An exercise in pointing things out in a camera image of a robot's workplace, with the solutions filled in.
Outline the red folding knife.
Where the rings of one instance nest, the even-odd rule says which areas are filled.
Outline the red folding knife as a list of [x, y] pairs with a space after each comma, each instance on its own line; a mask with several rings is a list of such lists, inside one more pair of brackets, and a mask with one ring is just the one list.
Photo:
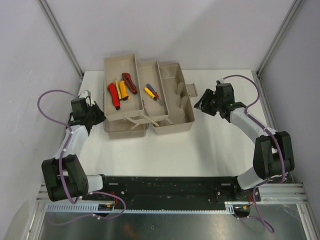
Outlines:
[[107, 86], [107, 90], [111, 95], [111, 99], [112, 99], [112, 104], [115, 107], [115, 109], [118, 111], [121, 109], [121, 104], [120, 104], [120, 100], [119, 100], [119, 96], [118, 96], [118, 91], [116, 88], [116, 85], [111, 82], [108, 86]]

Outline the yellow utility knife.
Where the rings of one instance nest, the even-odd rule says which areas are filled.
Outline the yellow utility knife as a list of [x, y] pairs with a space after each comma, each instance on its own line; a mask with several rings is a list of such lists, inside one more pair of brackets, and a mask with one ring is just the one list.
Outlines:
[[128, 92], [127, 92], [127, 87], [126, 87], [126, 84], [125, 84], [125, 81], [124, 80], [120, 80], [119, 81], [119, 89], [120, 89], [120, 95], [121, 95], [121, 99], [123, 101], [126, 101], [130, 98]]

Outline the yellow black box cutter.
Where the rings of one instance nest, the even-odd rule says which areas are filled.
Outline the yellow black box cutter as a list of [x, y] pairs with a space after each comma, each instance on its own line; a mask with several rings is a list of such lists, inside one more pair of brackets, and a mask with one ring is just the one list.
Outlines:
[[119, 101], [121, 101], [122, 95], [121, 95], [121, 91], [120, 91], [120, 85], [119, 85], [119, 82], [117, 81], [117, 79], [115, 79], [115, 86], [116, 86], [116, 90], [117, 90], [118, 99], [119, 99]]

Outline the red black utility knife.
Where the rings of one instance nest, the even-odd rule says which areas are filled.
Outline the red black utility knife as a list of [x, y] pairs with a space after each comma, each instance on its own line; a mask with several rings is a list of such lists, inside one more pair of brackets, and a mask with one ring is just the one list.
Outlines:
[[124, 80], [126, 86], [130, 90], [130, 92], [132, 94], [136, 95], [138, 93], [138, 90], [137, 90], [136, 85], [132, 81], [131, 75], [128, 72], [123, 72], [121, 74], [121, 76], [122, 76], [122, 79]]

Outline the beige plastic tool box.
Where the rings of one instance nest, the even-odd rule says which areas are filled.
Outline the beige plastic tool box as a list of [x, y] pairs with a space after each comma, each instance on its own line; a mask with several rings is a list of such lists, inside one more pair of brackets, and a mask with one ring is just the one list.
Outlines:
[[[141, 138], [149, 128], [157, 135], [189, 131], [195, 122], [191, 98], [198, 95], [195, 84], [187, 84], [177, 62], [160, 64], [158, 60], [141, 61], [134, 53], [106, 57], [104, 60], [103, 107], [106, 120], [104, 131], [113, 139]], [[129, 73], [137, 88], [128, 100], [120, 100], [116, 110], [107, 89], [110, 83], [123, 80], [122, 73]], [[150, 84], [164, 102], [153, 100], [144, 91]], [[146, 115], [143, 102], [148, 112]]]

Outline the large blue red screwdriver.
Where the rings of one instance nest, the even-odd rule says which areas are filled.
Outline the large blue red screwdriver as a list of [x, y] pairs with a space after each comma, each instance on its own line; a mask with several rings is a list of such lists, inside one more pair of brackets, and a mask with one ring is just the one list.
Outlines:
[[146, 105], [145, 105], [145, 101], [142, 99], [142, 105], [143, 105], [143, 109], [144, 109], [144, 112], [147, 116], [149, 116], [149, 113], [147, 111], [147, 108], [146, 108]]

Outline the yellow handle screwdriver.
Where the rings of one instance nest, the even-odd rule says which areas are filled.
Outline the yellow handle screwdriver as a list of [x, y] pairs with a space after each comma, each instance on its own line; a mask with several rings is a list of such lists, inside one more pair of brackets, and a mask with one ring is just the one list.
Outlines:
[[145, 87], [144, 91], [147, 93], [148, 96], [150, 96], [153, 100], [157, 101], [158, 98], [156, 97], [156, 95], [148, 88]]

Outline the small blue red screwdriver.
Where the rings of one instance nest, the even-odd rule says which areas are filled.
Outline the small blue red screwdriver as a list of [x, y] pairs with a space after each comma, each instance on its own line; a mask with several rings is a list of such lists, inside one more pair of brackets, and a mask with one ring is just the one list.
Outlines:
[[157, 100], [160, 102], [160, 104], [164, 106], [165, 103], [161, 100], [161, 98], [160, 98], [159, 94], [156, 92], [156, 90], [149, 83], [146, 85], [146, 87], [157, 98]]

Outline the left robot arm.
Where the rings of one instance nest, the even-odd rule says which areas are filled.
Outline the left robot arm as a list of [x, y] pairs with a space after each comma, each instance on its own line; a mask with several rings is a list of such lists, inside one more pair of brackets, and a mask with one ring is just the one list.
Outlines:
[[75, 203], [74, 198], [93, 192], [98, 199], [105, 200], [110, 196], [111, 188], [103, 183], [101, 174], [86, 175], [79, 156], [92, 127], [104, 122], [106, 117], [88, 96], [72, 100], [71, 108], [59, 150], [53, 158], [41, 164], [49, 199], [53, 202], [70, 200]]

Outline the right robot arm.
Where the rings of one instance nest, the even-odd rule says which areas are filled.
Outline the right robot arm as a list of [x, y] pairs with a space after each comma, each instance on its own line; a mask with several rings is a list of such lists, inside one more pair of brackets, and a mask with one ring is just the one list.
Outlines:
[[234, 89], [230, 83], [218, 82], [215, 90], [207, 88], [194, 105], [195, 109], [215, 116], [238, 127], [253, 143], [252, 167], [238, 176], [214, 177], [214, 184], [225, 184], [227, 191], [237, 200], [248, 196], [249, 190], [261, 186], [280, 176], [284, 181], [286, 173], [295, 168], [291, 136], [286, 131], [277, 131], [265, 126], [242, 102], [235, 101]]

